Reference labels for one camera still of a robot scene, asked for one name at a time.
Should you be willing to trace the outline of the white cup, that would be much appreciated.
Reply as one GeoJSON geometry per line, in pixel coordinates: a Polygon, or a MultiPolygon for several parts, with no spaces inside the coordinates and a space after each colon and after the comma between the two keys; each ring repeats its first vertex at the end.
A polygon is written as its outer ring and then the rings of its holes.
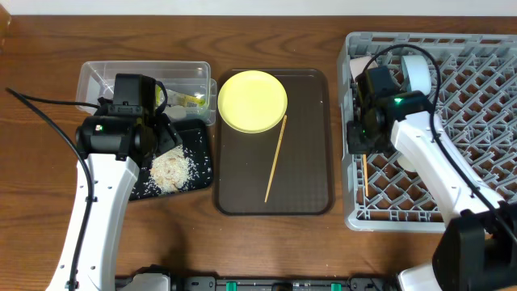
{"type": "Polygon", "coordinates": [[[406,158],[404,155],[400,155],[397,159],[397,163],[399,166],[408,172],[416,172],[414,165],[412,162],[406,158]]]}

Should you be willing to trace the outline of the pile of rice leftovers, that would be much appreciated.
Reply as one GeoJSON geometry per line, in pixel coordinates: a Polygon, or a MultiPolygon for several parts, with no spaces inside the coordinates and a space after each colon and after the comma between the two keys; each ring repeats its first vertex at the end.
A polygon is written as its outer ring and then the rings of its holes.
{"type": "Polygon", "coordinates": [[[144,195],[163,196],[200,190],[211,182],[209,156],[179,145],[152,160],[142,186],[144,195]]]}

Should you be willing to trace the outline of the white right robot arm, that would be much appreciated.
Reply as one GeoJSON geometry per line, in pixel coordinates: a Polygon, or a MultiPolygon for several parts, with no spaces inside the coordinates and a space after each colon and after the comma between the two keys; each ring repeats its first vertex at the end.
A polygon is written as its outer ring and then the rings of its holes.
{"type": "Polygon", "coordinates": [[[497,290],[516,284],[516,207],[481,181],[443,133],[429,101],[424,61],[403,65],[400,88],[387,67],[354,64],[357,92],[347,122],[350,154],[396,150],[401,166],[418,174],[446,229],[432,261],[399,273],[402,290],[497,290]]]}

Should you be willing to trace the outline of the white tissue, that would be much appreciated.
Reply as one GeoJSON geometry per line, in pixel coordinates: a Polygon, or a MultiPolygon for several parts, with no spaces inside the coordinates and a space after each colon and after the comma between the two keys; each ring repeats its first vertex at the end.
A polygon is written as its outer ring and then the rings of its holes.
{"type": "Polygon", "coordinates": [[[165,113],[172,119],[172,120],[184,120],[187,118],[187,110],[185,107],[176,105],[172,107],[167,107],[165,110],[165,113]]]}

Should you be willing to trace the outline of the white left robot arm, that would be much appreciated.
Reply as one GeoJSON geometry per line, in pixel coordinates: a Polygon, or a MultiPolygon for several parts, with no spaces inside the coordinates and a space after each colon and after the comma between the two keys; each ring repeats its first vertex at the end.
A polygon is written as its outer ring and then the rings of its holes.
{"type": "Polygon", "coordinates": [[[182,143],[165,113],[167,101],[162,82],[117,74],[112,101],[77,128],[76,196],[48,289],[115,289],[124,215],[141,165],[182,143]]]}

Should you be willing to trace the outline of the green yellow snack wrapper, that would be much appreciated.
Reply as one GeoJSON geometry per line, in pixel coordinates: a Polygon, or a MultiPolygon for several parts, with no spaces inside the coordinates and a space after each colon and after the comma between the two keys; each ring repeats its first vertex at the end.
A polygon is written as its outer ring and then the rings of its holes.
{"type": "Polygon", "coordinates": [[[204,95],[187,95],[170,89],[163,90],[156,86],[156,105],[160,106],[181,106],[184,108],[200,108],[206,103],[204,95]]]}

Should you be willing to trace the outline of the wooden chopstick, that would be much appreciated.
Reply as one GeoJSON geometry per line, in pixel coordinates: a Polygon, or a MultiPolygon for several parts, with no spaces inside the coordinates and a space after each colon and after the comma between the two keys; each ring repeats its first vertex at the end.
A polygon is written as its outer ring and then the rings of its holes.
{"type": "Polygon", "coordinates": [[[274,176],[275,176],[275,169],[276,169],[276,165],[277,165],[277,162],[278,162],[278,157],[279,157],[279,154],[280,154],[280,148],[281,148],[281,145],[282,145],[282,140],[283,140],[283,136],[284,136],[284,130],[285,130],[285,127],[286,127],[286,124],[287,124],[287,118],[288,118],[288,116],[284,115],[284,118],[282,119],[282,125],[281,125],[281,128],[280,128],[280,134],[279,134],[279,138],[278,138],[277,145],[276,145],[276,148],[275,148],[275,155],[274,155],[273,162],[272,162],[272,165],[271,165],[271,171],[270,171],[269,180],[268,180],[268,184],[267,184],[267,190],[266,190],[266,194],[265,194],[265,197],[264,197],[264,203],[265,204],[268,202],[268,198],[269,198],[270,191],[271,191],[271,185],[272,185],[272,182],[273,182],[273,179],[274,179],[274,176]]]}
{"type": "Polygon", "coordinates": [[[368,160],[367,155],[362,155],[362,163],[363,163],[363,178],[364,178],[364,195],[366,198],[369,198],[369,190],[368,190],[368,160]]]}

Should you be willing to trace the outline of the yellow round plate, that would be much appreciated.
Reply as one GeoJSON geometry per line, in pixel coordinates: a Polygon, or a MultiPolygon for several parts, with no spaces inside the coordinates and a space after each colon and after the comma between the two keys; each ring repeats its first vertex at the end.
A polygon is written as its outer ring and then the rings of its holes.
{"type": "Polygon", "coordinates": [[[272,74],[245,70],[225,81],[217,106],[222,120],[230,128],[242,133],[262,133],[284,118],[288,94],[272,74]]]}

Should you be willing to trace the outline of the light blue bowl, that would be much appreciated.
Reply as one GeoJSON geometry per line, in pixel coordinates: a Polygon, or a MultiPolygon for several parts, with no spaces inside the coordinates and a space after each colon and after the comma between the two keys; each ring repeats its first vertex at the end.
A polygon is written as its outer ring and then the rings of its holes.
{"type": "Polygon", "coordinates": [[[401,58],[404,77],[403,86],[407,91],[431,93],[431,74],[426,59],[419,55],[406,55],[401,58]]]}

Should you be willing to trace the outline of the pink bowl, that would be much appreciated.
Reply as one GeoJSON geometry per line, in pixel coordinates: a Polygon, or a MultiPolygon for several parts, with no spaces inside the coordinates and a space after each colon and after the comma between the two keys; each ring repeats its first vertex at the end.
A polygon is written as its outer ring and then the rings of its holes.
{"type": "Polygon", "coordinates": [[[350,59],[349,66],[351,70],[351,78],[353,81],[364,71],[366,64],[372,59],[371,56],[358,57],[350,59]]]}

